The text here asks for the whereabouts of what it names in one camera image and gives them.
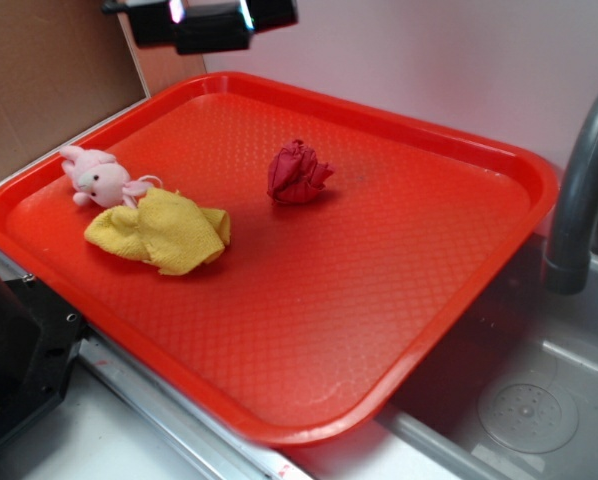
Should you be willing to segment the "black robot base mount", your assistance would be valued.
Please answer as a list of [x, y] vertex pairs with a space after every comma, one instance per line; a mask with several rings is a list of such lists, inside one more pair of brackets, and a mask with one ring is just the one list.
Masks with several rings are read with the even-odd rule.
[[0, 448], [62, 403], [83, 331], [44, 282], [0, 278]]

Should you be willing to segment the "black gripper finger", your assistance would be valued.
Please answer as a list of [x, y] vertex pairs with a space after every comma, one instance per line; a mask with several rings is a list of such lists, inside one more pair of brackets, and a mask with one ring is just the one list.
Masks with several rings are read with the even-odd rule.
[[298, 23], [295, 0], [240, 0], [238, 2], [246, 27], [263, 33]]
[[106, 15], [125, 14], [133, 39], [139, 47], [173, 45], [175, 27], [184, 19], [182, 1], [138, 0], [104, 1], [101, 11]]

